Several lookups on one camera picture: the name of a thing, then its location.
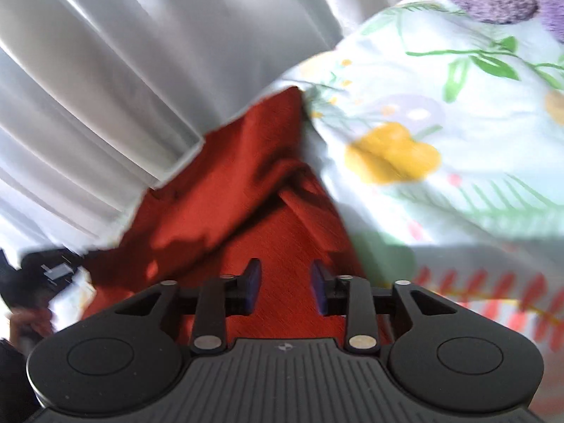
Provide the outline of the floral white bed sheet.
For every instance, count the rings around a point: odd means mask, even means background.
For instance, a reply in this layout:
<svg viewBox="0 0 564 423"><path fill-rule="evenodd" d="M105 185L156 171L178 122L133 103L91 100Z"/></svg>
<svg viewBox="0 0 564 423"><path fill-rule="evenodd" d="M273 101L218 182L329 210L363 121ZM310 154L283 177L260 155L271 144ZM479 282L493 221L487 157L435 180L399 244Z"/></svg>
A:
<svg viewBox="0 0 564 423"><path fill-rule="evenodd" d="M194 354L205 282L164 280L38 348L37 420L561 421L562 45L538 20L405 0L260 101L290 87L301 159L372 287L378 354L348 353L340 316L341 338L227 334Z"/></svg>

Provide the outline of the white curtain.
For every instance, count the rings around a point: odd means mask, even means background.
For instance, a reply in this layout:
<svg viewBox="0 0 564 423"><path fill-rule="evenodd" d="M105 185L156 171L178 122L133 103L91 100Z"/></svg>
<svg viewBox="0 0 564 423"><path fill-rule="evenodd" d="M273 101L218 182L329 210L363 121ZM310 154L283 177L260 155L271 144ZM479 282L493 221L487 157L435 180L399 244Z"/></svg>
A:
<svg viewBox="0 0 564 423"><path fill-rule="evenodd" d="M400 0L1 0L1 247L108 240L271 81Z"/></svg>

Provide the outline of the red knit sweater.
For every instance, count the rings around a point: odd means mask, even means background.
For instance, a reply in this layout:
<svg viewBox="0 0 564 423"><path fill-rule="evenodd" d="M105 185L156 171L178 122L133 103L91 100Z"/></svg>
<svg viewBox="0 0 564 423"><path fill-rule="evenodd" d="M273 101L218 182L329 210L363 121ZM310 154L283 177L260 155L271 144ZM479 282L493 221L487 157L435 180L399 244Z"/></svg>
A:
<svg viewBox="0 0 564 423"><path fill-rule="evenodd" d="M337 209L300 156L301 91L290 87L207 135L199 155L148 191L119 245L86 268L94 315L164 280L197 287L262 264L254 312L227 320L231 338L341 338L344 321L317 310L310 267L362 268Z"/></svg>

